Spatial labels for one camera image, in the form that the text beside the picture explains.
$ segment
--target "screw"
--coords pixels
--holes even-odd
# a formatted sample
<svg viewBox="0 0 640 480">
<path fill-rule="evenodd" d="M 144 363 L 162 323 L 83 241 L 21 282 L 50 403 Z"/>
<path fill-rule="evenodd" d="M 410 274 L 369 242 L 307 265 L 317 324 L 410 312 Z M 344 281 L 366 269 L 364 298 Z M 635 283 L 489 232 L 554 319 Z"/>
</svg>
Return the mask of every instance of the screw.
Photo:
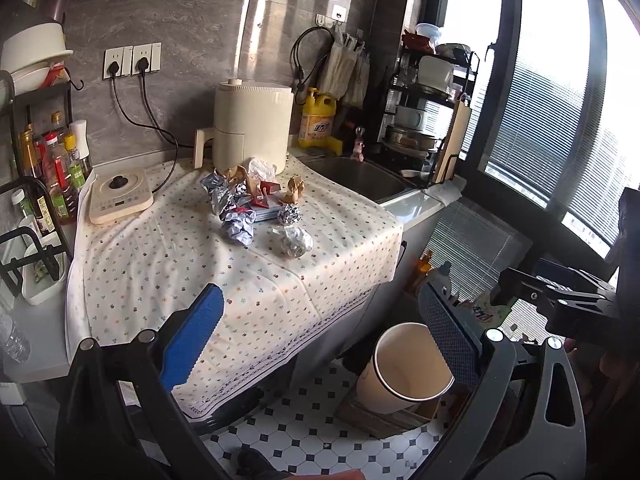
<svg viewBox="0 0 640 480">
<path fill-rule="evenodd" d="M 82 341 L 80 342 L 81 350 L 91 350 L 91 348 L 93 347 L 94 347 L 94 340 L 91 339 L 90 337 L 86 339 L 82 339 Z"/>
<path fill-rule="evenodd" d="M 143 330 L 138 334 L 138 341 L 141 343 L 151 343 L 156 338 L 156 333 L 153 330 Z"/>
</svg>

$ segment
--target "blue gripper pad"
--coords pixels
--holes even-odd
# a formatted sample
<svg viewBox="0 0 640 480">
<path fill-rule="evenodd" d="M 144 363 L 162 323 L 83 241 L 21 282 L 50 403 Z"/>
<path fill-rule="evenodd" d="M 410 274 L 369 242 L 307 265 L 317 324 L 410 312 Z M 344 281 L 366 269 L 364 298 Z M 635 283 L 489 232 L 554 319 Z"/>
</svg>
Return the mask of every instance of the blue gripper pad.
<svg viewBox="0 0 640 480">
<path fill-rule="evenodd" d="M 209 283 L 189 307 L 187 319 L 164 349 L 160 381 L 168 392 L 184 384 L 224 312 L 222 290 Z"/>
</svg>

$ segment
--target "kitchen counter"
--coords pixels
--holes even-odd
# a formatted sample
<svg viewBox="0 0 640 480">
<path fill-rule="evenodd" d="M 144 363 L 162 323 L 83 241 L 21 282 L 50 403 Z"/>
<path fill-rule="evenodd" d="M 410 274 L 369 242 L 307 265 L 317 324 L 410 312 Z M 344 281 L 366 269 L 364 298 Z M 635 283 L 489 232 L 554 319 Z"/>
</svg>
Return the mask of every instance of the kitchen counter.
<svg viewBox="0 0 640 480">
<path fill-rule="evenodd" d="M 163 159 L 167 160 L 169 157 L 170 152 L 152 153 L 116 161 L 97 168 L 97 171 L 111 171 L 131 166 L 149 167 Z M 405 230 L 431 217 L 443 208 L 440 202 L 425 196 L 421 190 L 411 190 L 384 203 L 383 207 L 404 224 Z M 71 245 L 74 241 L 74 234 L 67 234 Z M 19 383 L 65 375 L 68 372 L 68 357 L 65 349 L 63 298 L 53 298 L 40 306 L 24 305 L 21 300 L 17 300 L 14 316 L 32 342 L 32 352 L 24 364 L 16 364 L 5 358 L 5 373 Z"/>
</svg>

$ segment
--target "cabinet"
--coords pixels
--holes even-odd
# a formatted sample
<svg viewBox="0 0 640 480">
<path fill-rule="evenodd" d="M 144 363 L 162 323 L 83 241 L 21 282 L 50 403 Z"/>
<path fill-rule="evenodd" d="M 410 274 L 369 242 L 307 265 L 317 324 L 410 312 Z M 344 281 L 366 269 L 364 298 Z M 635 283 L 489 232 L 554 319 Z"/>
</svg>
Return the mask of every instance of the cabinet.
<svg viewBox="0 0 640 480">
<path fill-rule="evenodd" d="M 358 310 L 338 320 L 298 353 L 291 384 L 302 383 L 316 369 L 338 357 L 385 319 L 402 294 L 402 288 L 422 255 L 441 214 L 442 211 L 439 211 L 431 215 L 402 234 L 402 240 L 407 243 L 406 251 L 396 268 L 393 281 L 376 286 Z"/>
</svg>

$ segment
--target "gray marble wall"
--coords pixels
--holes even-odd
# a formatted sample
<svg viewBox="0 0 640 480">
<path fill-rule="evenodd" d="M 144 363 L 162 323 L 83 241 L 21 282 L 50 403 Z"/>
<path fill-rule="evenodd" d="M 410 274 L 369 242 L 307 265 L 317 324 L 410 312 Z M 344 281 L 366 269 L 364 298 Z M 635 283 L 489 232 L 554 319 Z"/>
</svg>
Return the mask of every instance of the gray marble wall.
<svg viewBox="0 0 640 480">
<path fill-rule="evenodd" d="M 74 118 L 88 121 L 95 163 L 153 152 L 168 144 L 152 130 L 127 123 L 113 89 L 102 79 L 104 51 L 116 46 L 162 42 L 159 73 L 149 74 L 148 97 L 160 125 L 191 144 L 196 128 L 211 126 L 216 84 L 234 76 L 292 83 L 289 52 L 295 39 L 326 14 L 330 0 L 71 0 L 66 13 L 67 61 L 85 89 L 73 97 Z M 346 30 L 368 33 L 375 0 L 351 0 Z M 310 70 L 326 47 L 322 34 L 303 40 L 300 58 Z M 137 76 L 116 80 L 126 112 L 143 123 Z M 291 131 L 297 132 L 300 110 Z"/>
</svg>

